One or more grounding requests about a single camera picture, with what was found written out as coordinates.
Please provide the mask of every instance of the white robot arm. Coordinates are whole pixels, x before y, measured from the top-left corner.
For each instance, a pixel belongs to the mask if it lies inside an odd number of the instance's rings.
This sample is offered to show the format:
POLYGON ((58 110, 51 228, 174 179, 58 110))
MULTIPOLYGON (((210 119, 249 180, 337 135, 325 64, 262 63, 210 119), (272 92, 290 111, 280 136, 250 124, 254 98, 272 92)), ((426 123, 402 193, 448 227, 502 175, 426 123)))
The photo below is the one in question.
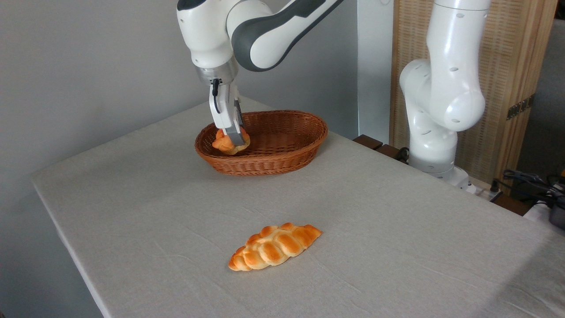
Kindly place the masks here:
POLYGON ((179 26, 201 80, 210 85, 214 123, 234 145, 244 144, 233 82, 237 62, 256 72, 274 68, 342 1, 292 0, 273 14, 259 0, 179 0, 179 26))
POLYGON ((435 0, 427 45, 430 60, 410 62, 400 86, 410 127, 411 166, 474 192, 454 166, 457 132, 474 126, 485 99, 479 86, 479 46, 490 0, 435 0))

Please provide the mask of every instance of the gray wall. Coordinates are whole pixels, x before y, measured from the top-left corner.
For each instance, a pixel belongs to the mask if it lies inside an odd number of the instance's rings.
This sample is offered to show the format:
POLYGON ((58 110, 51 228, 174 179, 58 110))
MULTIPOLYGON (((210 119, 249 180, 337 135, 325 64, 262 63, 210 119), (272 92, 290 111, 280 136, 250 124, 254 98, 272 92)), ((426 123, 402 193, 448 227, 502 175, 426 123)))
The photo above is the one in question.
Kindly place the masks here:
POLYGON ((565 21, 555 20, 518 170, 545 178, 565 169, 565 21))
POLYGON ((394 0, 359 0, 359 134, 389 142, 394 0))
MULTIPOLYGON (((286 1, 267 1, 280 8, 286 1)), ((0 2, 0 311, 99 317, 30 174, 207 99, 176 0, 0 2)), ((357 136, 357 4, 347 0, 242 95, 357 136)))

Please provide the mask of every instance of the wicker basket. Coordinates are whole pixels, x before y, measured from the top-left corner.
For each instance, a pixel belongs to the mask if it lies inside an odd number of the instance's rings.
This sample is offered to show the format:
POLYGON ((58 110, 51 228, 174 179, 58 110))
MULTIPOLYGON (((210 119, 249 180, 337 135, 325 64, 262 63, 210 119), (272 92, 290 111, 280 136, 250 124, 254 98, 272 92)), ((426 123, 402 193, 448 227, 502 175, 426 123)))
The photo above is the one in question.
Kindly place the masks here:
POLYGON ((228 156, 212 147, 218 129, 212 123, 196 137, 196 152, 214 169, 229 175, 282 174, 309 164, 328 135, 316 115, 298 110, 244 113, 247 149, 228 156))

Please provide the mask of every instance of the white tablecloth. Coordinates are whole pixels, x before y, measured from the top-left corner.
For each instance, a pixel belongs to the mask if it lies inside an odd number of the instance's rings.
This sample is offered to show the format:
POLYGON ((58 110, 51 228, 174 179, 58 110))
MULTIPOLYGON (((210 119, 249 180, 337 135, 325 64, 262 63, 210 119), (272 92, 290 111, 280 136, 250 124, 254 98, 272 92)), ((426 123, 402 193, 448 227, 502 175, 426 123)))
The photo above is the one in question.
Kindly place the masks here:
POLYGON ((332 133, 301 170, 222 175, 193 148, 210 122, 202 104, 35 173, 105 317, 565 316, 553 231, 332 133), (286 222, 324 233, 277 267, 227 267, 286 222))

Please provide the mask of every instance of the bread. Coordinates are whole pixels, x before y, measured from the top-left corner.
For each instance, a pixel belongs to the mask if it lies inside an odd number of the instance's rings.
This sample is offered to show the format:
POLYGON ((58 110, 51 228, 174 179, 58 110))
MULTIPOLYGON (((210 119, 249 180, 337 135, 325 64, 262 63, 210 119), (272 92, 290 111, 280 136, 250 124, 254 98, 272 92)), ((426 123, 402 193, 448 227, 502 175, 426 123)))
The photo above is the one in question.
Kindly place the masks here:
POLYGON ((240 127, 240 130, 241 134, 243 135, 245 145, 234 146, 232 140, 224 134, 224 130, 219 129, 216 133, 216 140, 212 142, 212 147, 230 156, 244 150, 251 144, 251 139, 249 138, 249 134, 245 132, 245 129, 243 127, 240 127))
POLYGON ((321 234, 320 230, 310 224, 266 226, 237 249, 228 266, 233 270, 252 270, 280 265, 289 257, 302 253, 321 234))

